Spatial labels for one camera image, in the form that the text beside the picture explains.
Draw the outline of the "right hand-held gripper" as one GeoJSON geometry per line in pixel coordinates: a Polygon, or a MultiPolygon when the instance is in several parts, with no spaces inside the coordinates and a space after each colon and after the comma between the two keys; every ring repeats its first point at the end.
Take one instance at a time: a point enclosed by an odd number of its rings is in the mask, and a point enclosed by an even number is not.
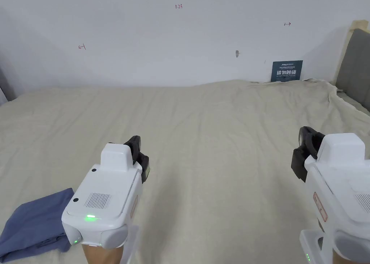
{"type": "Polygon", "coordinates": [[[299,241],[309,264],[332,264],[333,249],[370,250],[369,160],[354,133],[324,135],[309,126],[299,130],[291,169],[304,182],[307,202],[320,224],[302,230],[299,241]]]}

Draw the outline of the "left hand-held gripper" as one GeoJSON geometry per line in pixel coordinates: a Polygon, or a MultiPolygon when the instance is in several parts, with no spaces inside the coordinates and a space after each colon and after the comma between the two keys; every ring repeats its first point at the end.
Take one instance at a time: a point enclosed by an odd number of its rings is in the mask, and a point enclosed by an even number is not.
{"type": "Polygon", "coordinates": [[[124,144],[105,145],[100,163],[88,171],[62,213],[62,225],[72,246],[123,246],[121,263],[131,262],[140,233],[133,219],[150,172],[149,157],[140,150],[138,135],[124,144]]]}

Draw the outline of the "person's left hand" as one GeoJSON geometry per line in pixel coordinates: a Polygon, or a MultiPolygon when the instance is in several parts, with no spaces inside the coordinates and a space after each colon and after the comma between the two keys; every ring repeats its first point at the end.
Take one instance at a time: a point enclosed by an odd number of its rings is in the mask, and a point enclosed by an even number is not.
{"type": "Polygon", "coordinates": [[[89,245],[82,248],[88,264],[119,264],[124,251],[123,246],[111,250],[89,245]]]}

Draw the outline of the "person's right hand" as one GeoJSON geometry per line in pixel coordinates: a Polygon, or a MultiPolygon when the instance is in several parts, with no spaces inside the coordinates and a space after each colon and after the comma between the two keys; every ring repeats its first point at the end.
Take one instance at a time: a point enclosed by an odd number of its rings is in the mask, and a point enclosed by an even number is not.
{"type": "Polygon", "coordinates": [[[333,249],[332,264],[369,264],[370,251],[366,247],[345,247],[336,251],[333,249]]]}

